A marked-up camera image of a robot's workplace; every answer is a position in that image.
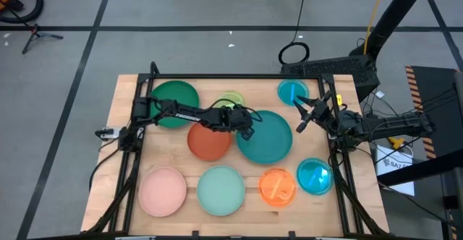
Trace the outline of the translucent orange plate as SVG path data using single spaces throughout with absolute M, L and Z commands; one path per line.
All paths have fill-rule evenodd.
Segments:
M 297 185 L 288 171 L 282 168 L 272 168 L 265 171 L 259 178 L 258 191 L 268 205 L 285 207 L 294 200 Z

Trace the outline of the dark green plastic plate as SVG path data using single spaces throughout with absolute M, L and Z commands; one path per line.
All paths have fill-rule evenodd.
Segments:
M 168 81 L 157 86 L 150 94 L 158 99 L 177 100 L 178 103 L 199 107 L 200 100 L 196 89 L 187 82 L 180 80 Z M 176 129 L 189 123 L 188 120 L 166 117 L 158 122 L 161 127 Z

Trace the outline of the black aluminium table frame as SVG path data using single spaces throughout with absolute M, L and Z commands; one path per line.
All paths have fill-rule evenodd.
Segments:
M 145 94 L 147 84 L 137 90 L 136 86 L 148 78 L 150 74 L 121 74 L 118 76 L 114 96 L 109 110 L 107 124 L 120 127 L 126 124 L 132 110 L 135 93 Z M 292 128 L 300 123 L 297 110 L 284 106 L 276 95 L 276 88 L 282 79 L 292 78 L 280 74 L 160 74 L 154 85 L 172 80 L 183 80 L 195 87 L 200 96 L 200 104 L 208 107 L 213 99 L 226 90 L 237 90 L 256 110 L 275 111 L 283 116 Z M 338 203 L 338 194 L 331 189 L 323 196 L 297 193 L 295 201 L 288 207 L 271 207 L 258 195 L 258 177 L 270 166 L 260 166 L 249 162 L 238 151 L 233 142 L 229 153 L 216 162 L 205 163 L 194 158 L 186 145 L 187 130 L 164 129 L 150 126 L 143 144 L 140 169 L 137 174 L 136 189 L 124 196 L 120 207 L 116 209 L 115 229 L 111 231 L 113 238 L 117 236 L 145 236 L 152 240 L 160 239 L 315 239 L 344 236 L 342 221 L 347 219 L 352 239 L 374 237 L 369 233 L 365 222 L 360 223 L 365 235 L 357 231 L 354 208 L 344 195 L 344 206 Z M 326 159 L 328 157 L 328 139 L 326 133 L 311 122 L 307 129 L 293 135 L 293 147 L 289 157 L 283 160 L 283 167 L 288 171 L 296 171 L 299 162 L 309 157 Z M 129 176 L 134 160 L 134 153 L 117 153 L 95 173 L 93 187 L 90 191 L 81 231 L 89 231 L 114 199 L 119 175 L 123 179 Z M 378 186 L 375 169 L 371 157 L 361 150 L 349 154 L 353 187 L 359 202 L 367 210 L 368 215 L 378 227 L 389 232 L 386 213 Z M 246 197 L 243 206 L 228 216 L 214 216 L 204 211 L 197 201 L 196 186 L 200 175 L 213 164 L 224 164 L 237 169 L 244 175 Z M 136 198 L 141 177 L 157 166 L 172 166 L 186 178 L 187 199 L 175 214 L 165 218 L 155 218 L 144 212 Z

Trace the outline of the black perforated computer case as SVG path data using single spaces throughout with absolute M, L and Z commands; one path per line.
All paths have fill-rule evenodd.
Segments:
M 380 84 L 375 62 L 366 55 L 285 64 L 281 73 L 299 76 L 352 75 L 359 101 L 363 101 Z

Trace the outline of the large teal plastic plate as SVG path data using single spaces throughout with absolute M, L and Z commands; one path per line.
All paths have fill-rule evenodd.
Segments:
M 292 131 L 286 120 L 272 111 L 257 111 L 262 121 L 254 121 L 249 140 L 237 135 L 237 147 L 253 163 L 270 165 L 283 160 L 292 148 Z

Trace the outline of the mint green plastic plate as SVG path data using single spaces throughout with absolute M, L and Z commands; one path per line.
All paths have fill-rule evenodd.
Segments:
M 244 180 L 230 166 L 213 166 L 200 177 L 197 198 L 207 213 L 215 216 L 230 215 L 237 211 L 244 201 Z

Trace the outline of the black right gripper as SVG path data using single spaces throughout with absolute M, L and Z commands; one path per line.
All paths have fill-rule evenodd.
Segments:
M 331 126 L 331 123 L 335 120 L 335 117 L 332 114 L 331 108 L 329 108 L 328 106 L 329 98 L 323 97 L 317 99 L 310 99 L 302 97 L 300 95 L 298 95 L 297 98 L 301 102 L 313 108 L 312 111 L 309 113 L 296 100 L 293 100 L 293 104 L 299 111 L 301 120 L 303 122 L 314 121 L 320 127 Z

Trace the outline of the translucent yellow-green plate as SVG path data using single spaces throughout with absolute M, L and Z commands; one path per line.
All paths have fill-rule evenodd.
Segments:
M 235 90 L 228 90 L 220 94 L 217 98 L 218 103 L 214 105 L 214 108 L 220 108 L 222 106 L 233 108 L 235 104 L 243 106 L 245 99 L 241 93 Z

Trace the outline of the white paper sign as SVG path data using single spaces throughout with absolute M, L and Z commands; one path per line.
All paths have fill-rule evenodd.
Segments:
M 375 171 L 376 175 L 383 175 L 413 164 L 412 148 L 406 146 L 408 152 L 394 152 L 393 149 L 378 145 L 375 149 Z M 415 183 L 407 182 L 390 186 L 390 188 L 408 196 L 415 196 Z

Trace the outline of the pink plastic plate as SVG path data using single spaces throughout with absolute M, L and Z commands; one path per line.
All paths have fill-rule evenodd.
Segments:
M 147 214 L 161 218 L 175 213 L 182 206 L 186 193 L 186 181 L 178 170 L 158 167 L 142 180 L 138 199 Z

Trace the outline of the black metal beam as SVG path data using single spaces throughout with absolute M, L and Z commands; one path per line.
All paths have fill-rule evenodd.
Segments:
M 377 180 L 381 186 L 389 187 L 446 173 L 455 168 L 463 168 L 463 149 L 382 174 Z

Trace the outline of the black tripod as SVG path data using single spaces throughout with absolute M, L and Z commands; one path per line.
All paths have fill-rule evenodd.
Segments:
M 22 55 L 26 54 L 32 44 L 33 41 L 35 40 L 38 40 L 40 38 L 45 38 L 45 37 L 48 37 L 48 38 L 55 38 L 57 40 L 62 40 L 64 37 L 61 36 L 61 35 L 54 35 L 54 34 L 51 34 L 51 33 L 45 33 L 43 31 L 40 31 L 40 28 L 39 28 L 39 25 L 37 23 L 35 23 L 33 25 L 33 29 L 31 30 L 31 34 L 30 34 L 30 37 L 29 39 L 27 40 L 23 50 L 22 50 Z

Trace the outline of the translucent blue plate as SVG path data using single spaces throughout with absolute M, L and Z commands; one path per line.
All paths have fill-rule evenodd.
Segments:
M 294 106 L 294 101 L 301 103 L 299 96 L 308 98 L 310 91 L 300 80 L 283 80 L 277 88 L 279 99 L 288 106 Z
M 312 195 L 326 194 L 334 179 L 331 167 L 319 158 L 307 158 L 297 167 L 297 182 L 300 187 Z

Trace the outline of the black hazard-striped floor mat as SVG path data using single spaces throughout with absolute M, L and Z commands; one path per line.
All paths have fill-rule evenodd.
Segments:
M 435 124 L 422 139 L 426 157 L 434 159 L 463 149 L 463 118 L 455 90 L 457 69 L 405 67 L 412 102 Z

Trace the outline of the orange-red plastic plate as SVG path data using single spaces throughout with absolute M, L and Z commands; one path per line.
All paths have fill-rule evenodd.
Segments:
M 187 135 L 187 145 L 191 153 L 206 161 L 215 161 L 224 157 L 231 141 L 231 133 L 213 132 L 200 124 L 194 124 Z

